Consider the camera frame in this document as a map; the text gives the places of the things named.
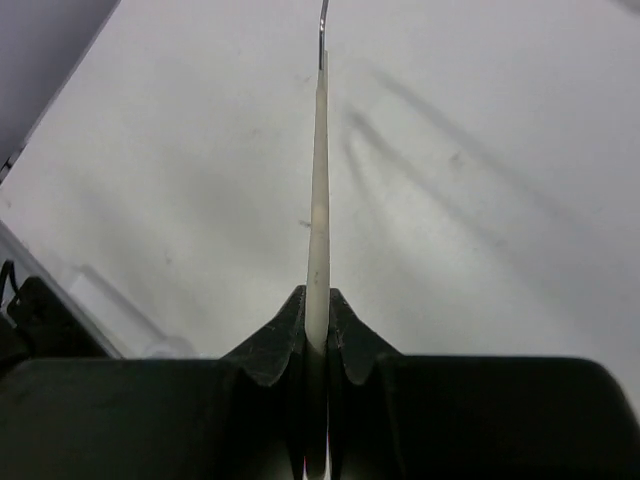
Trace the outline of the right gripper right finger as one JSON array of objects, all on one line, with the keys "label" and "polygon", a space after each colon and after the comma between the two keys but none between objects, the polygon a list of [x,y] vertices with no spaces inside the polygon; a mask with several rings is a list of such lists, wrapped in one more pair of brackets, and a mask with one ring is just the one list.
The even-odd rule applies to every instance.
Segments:
[{"label": "right gripper right finger", "polygon": [[330,297],[335,479],[635,479],[639,423],[582,358],[409,355]]}]

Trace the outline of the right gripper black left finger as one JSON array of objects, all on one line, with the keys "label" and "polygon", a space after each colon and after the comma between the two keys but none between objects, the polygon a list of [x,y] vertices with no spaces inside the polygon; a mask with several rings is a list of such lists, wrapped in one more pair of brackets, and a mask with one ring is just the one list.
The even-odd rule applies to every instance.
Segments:
[{"label": "right gripper black left finger", "polygon": [[219,359],[116,359],[60,305],[1,330],[5,479],[299,479],[303,287]]}]

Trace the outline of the wooden multi-bar hanger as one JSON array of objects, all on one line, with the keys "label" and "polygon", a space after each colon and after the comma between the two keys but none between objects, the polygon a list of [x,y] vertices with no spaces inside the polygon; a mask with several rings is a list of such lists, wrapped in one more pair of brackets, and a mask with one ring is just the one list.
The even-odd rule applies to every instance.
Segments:
[{"label": "wooden multi-bar hanger", "polygon": [[327,463],[326,349],[330,304],[330,193],[326,26],[329,3],[321,4],[315,101],[310,237],[305,294],[305,471],[322,479]]}]

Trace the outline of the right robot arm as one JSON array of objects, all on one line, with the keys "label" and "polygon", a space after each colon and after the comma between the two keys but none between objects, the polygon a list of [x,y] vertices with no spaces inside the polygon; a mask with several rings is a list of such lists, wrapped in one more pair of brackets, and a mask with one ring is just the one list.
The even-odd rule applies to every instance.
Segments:
[{"label": "right robot arm", "polygon": [[[222,358],[108,355],[39,277],[1,271],[5,479],[303,479],[303,287]],[[330,297],[333,479],[635,479],[639,423],[599,364],[417,356]]]}]

